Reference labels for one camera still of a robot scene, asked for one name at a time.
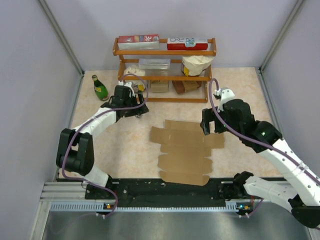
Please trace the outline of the brown cardboard box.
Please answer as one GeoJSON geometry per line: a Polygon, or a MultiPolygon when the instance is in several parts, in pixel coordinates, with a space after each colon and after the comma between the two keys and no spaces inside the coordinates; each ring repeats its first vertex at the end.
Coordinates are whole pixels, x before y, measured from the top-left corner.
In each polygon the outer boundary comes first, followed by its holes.
{"type": "Polygon", "coordinates": [[[222,133],[205,135],[197,122],[167,119],[163,128],[151,128],[149,141],[160,145],[159,177],[166,183],[192,186],[209,182],[212,150],[225,147],[222,133]]]}

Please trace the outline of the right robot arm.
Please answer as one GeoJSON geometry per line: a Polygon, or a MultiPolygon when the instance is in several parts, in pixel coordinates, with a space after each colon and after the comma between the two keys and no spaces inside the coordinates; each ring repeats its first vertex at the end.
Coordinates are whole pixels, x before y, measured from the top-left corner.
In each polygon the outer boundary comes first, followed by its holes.
{"type": "Polygon", "coordinates": [[[247,195],[266,199],[289,211],[302,225],[320,227],[320,179],[291,150],[283,135],[269,122],[256,120],[248,103],[232,99],[217,107],[202,110],[200,127],[209,135],[214,122],[217,134],[230,132],[255,153],[270,162],[290,184],[285,187],[255,176],[237,173],[233,192],[239,198],[247,195]]]}

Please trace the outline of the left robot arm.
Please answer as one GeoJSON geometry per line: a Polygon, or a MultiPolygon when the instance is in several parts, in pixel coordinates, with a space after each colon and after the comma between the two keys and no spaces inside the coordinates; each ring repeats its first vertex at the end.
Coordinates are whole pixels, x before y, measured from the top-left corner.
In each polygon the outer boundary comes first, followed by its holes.
{"type": "Polygon", "coordinates": [[[118,84],[108,102],[79,126],[62,130],[59,138],[56,165],[62,175],[75,174],[75,179],[90,182],[102,198],[109,198],[114,191],[110,176],[95,164],[94,140],[121,118],[139,117],[149,112],[147,96],[134,92],[130,83],[118,84]]]}

